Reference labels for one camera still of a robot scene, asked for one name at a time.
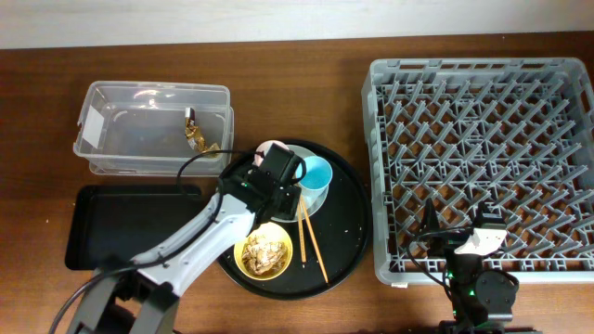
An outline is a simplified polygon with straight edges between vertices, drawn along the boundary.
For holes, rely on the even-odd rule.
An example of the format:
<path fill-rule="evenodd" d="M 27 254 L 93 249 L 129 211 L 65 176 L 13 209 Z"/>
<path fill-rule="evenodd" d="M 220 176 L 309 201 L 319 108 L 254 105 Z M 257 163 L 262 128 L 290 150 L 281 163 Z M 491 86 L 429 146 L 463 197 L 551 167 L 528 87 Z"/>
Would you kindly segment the pink cup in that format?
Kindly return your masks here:
<path fill-rule="evenodd" d="M 262 156 L 262 154 L 265 155 L 273 145 L 277 145 L 283 149 L 289 150 L 289 148 L 281 141 L 267 140 L 267 141 L 263 142 L 262 144 L 260 144 L 256 149 L 256 154 L 254 155 L 254 163 L 256 165 L 259 165 L 264 160 L 264 157 Z"/>

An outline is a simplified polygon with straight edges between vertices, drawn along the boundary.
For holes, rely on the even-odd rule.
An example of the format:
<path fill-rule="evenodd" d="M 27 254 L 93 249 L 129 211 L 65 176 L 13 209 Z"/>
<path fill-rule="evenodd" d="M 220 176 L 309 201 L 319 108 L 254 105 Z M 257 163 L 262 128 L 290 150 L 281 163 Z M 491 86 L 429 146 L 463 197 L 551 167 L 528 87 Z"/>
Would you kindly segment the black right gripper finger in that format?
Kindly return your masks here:
<path fill-rule="evenodd" d="M 437 211 L 433 205 L 433 200 L 427 198 L 421 220 L 421 232 L 435 232 L 439 230 L 439 219 Z"/>
<path fill-rule="evenodd" d="M 492 213 L 484 202 L 480 202 L 475 217 L 476 225 L 504 225 L 501 215 Z"/>

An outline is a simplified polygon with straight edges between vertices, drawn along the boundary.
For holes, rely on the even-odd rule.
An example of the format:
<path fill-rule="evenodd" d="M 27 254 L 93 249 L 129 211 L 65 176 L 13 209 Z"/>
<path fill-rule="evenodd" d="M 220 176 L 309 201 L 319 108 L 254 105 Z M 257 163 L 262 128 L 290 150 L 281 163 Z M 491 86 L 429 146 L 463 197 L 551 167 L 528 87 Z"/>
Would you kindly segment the yellow bowl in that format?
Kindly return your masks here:
<path fill-rule="evenodd" d="M 247 271 L 247 269 L 245 268 L 245 266 L 241 260 L 242 250 L 243 250 L 244 245 L 248 241 L 248 237 L 255 236 L 255 235 L 266 236 L 269 240 L 282 241 L 287 245 L 288 252 L 287 252 L 286 262 L 279 272 L 277 272 L 273 275 L 254 276 L 254 275 L 250 274 Z M 274 278 L 280 276 L 289 267 L 289 264 L 291 263 L 291 260 L 292 260 L 293 247 L 292 247 L 291 237 L 289 236 L 288 232 L 283 227 L 281 227 L 280 225 L 274 224 L 274 223 L 266 223 L 266 224 L 260 225 L 257 229 L 253 230 L 242 241 L 236 243 L 233 247 L 233 252 L 234 252 L 235 264 L 237 265 L 237 267 L 239 268 L 239 270 L 242 274 L 244 274 L 248 278 L 251 278 L 254 280 L 266 281 L 266 280 L 271 280 L 271 279 L 274 279 Z"/>

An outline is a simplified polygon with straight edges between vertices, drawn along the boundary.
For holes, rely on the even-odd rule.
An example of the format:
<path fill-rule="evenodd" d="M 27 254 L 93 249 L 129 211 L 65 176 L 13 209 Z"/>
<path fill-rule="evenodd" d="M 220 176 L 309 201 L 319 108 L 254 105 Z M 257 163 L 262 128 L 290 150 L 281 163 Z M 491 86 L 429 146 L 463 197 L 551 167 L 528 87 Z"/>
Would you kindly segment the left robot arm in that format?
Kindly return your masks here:
<path fill-rule="evenodd" d="M 149 287 L 130 332 L 173 332 L 180 297 L 229 248 L 238 251 L 239 264 L 259 278 L 284 272 L 292 259 L 292 241 L 270 219 L 297 212 L 306 161 L 277 143 L 252 156 L 254 163 L 247 171 L 219 177 L 207 206 L 177 232 L 129 263 L 101 271 L 76 290 L 64 304 L 81 302 L 68 331 L 96 332 L 123 279 L 130 277 L 134 287 Z"/>

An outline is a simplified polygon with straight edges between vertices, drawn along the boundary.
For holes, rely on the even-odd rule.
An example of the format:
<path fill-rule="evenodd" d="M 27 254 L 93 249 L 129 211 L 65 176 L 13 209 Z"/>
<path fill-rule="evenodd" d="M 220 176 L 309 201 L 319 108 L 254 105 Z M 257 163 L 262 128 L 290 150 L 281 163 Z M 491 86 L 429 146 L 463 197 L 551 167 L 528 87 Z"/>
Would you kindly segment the wooden chopstick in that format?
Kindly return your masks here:
<path fill-rule="evenodd" d="M 320 267 L 322 276 L 324 277 L 325 283 L 328 284 L 329 283 L 329 277 L 328 277 L 328 274 L 327 274 L 326 266 L 324 264 L 324 261 L 323 261 L 323 258 L 322 258 L 322 255 L 321 255 L 321 252 L 320 252 L 318 243 L 317 243 L 315 231 L 313 229 L 313 224 L 311 223 L 310 215 L 309 215 L 309 213 L 307 211 L 307 208 L 306 208 L 306 205 L 305 205 L 305 200 L 304 200 L 304 197 L 303 196 L 300 196 L 300 204 L 301 204 L 301 207 L 302 207 L 304 219 L 305 219 L 305 222 L 306 222 L 306 225 L 307 225 L 307 229 L 309 231 L 310 238 L 312 239 L 312 244 L 313 244 L 313 247 L 314 247 L 314 251 L 315 251 L 315 254 L 316 254 L 318 265 Z"/>
<path fill-rule="evenodd" d="M 298 207 L 297 207 L 297 217 L 298 217 L 297 224 L 298 224 L 301 262 L 302 262 L 302 267 L 304 267 L 304 265 L 307 261 L 307 258 L 306 258 L 304 230 L 303 230 L 303 202 L 302 202 L 301 198 L 299 200 Z"/>

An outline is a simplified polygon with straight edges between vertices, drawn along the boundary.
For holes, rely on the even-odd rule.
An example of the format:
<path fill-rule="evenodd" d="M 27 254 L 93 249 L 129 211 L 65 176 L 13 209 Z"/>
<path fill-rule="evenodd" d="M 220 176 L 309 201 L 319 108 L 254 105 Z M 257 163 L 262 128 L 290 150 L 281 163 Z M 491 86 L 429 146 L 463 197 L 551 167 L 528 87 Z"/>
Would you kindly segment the food scraps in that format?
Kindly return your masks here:
<path fill-rule="evenodd" d="M 254 276 L 273 275 L 284 266 L 287 252 L 288 247 L 284 242 L 255 235 L 248 237 L 241 260 L 247 271 Z"/>

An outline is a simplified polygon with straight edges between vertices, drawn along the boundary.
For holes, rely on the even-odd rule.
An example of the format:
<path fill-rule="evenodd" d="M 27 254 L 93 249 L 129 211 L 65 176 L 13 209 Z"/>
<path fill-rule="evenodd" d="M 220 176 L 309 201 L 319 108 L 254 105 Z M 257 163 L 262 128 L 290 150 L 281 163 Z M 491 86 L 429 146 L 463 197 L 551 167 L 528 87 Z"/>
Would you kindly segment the light blue cup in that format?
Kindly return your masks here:
<path fill-rule="evenodd" d="M 324 189 L 329 185 L 333 171 L 327 160 L 319 156 L 303 158 L 305 170 L 298 166 L 295 176 L 300 178 L 300 185 L 311 190 Z"/>

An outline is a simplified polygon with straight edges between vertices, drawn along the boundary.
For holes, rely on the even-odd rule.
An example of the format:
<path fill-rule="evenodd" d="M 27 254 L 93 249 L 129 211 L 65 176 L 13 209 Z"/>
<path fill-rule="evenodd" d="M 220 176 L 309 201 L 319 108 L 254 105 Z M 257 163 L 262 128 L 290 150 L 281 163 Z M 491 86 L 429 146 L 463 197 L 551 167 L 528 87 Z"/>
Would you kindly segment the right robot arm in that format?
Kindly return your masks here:
<path fill-rule="evenodd" d="M 507 235 L 503 217 L 480 203 L 471 224 L 442 228 L 428 199 L 421 221 L 428 255 L 445 259 L 441 283 L 452 303 L 452 321 L 442 321 L 439 331 L 454 333 L 503 333 L 512 320 L 512 305 L 519 280 L 502 270 L 487 269 L 484 260 L 501 248 Z"/>

